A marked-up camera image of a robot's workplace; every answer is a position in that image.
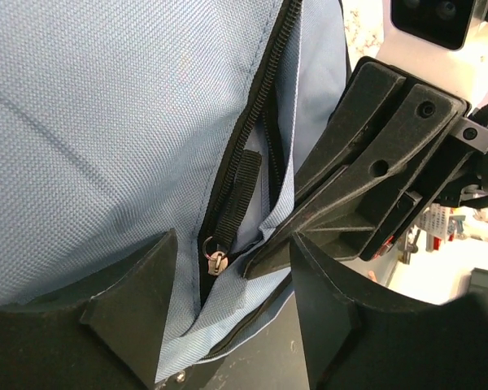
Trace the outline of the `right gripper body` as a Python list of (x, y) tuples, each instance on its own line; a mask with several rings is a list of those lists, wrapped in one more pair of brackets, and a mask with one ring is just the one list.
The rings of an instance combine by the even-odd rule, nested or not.
[[(488, 104), (469, 118), (488, 130)], [(361, 252), (361, 259), (369, 261), (384, 244), (393, 244), (433, 204), (488, 207), (488, 152), (474, 150), (465, 143), (481, 134), (482, 131), (470, 125), (463, 129), (459, 140), (453, 136), (446, 138), (411, 185), (411, 192), (419, 195), (420, 201), (413, 206), (408, 195), (398, 201)]]

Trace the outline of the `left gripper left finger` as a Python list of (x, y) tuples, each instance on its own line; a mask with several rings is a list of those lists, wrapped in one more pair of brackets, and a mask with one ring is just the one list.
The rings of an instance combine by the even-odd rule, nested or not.
[(176, 269), (174, 230), (24, 305), (0, 306), (0, 389), (153, 389)]

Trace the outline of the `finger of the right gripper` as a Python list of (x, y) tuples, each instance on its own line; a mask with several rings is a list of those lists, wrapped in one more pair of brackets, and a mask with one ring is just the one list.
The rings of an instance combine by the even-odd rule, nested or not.
[(363, 57), (319, 140), (295, 177), (295, 201), (302, 202), (338, 167), (354, 161), (381, 130), (383, 111), (403, 90), (406, 76)]
[(307, 237), (332, 259), (360, 256), (406, 188), (434, 154), (466, 104), (431, 86), (403, 84), (381, 130), (358, 157), (343, 164), (294, 211), (246, 264), (252, 280), (289, 266), (290, 236)]

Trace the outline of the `blue backpack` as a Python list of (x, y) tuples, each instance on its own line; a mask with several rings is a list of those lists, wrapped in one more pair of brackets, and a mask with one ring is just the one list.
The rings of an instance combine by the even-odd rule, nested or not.
[(0, 306), (174, 230), (155, 388), (269, 324), (246, 279), (348, 76), (339, 1), (0, 1)]

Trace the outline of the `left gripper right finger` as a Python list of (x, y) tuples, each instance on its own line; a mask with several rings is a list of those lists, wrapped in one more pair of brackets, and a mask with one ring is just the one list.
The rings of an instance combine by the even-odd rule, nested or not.
[(488, 389), (488, 290), (442, 305), (406, 297), (290, 240), (312, 389)]

